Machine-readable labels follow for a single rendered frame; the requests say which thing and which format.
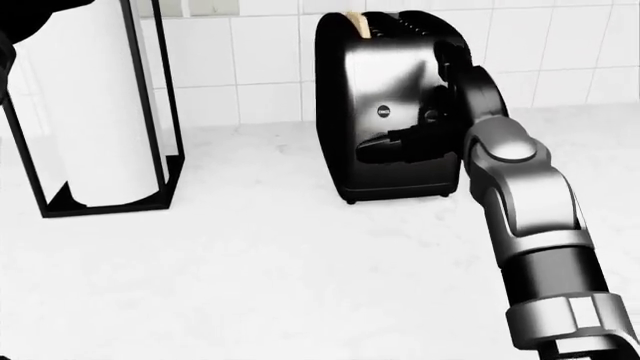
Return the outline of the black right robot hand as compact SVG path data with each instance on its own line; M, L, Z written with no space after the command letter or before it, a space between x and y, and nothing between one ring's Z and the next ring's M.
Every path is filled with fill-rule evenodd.
M449 153L465 157L465 137L482 119L508 116L496 83L488 72L471 63L469 50L446 41L434 47L437 74L444 83L421 95L415 122L359 143L364 164L430 161Z

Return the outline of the black chrome toaster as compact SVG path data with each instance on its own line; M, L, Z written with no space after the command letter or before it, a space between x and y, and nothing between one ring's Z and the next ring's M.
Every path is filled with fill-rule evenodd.
M450 23L426 11L363 12L371 38L345 13L324 14L315 30L316 131L332 182L346 203L448 196L457 190L460 159L364 164L356 146L411 126L421 95L444 82L437 41L469 46Z

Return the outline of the bread slice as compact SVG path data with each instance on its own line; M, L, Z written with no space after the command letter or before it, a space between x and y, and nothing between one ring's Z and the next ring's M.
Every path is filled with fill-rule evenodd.
M351 23L353 23L361 38L371 38L368 20L364 14L355 11L348 11L345 13L345 16L351 21Z

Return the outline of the white paper towel roll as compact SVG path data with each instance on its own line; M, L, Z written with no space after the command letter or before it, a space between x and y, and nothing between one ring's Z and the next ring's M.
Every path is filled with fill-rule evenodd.
M74 200L114 206L156 193L120 0L54 14L24 44Z

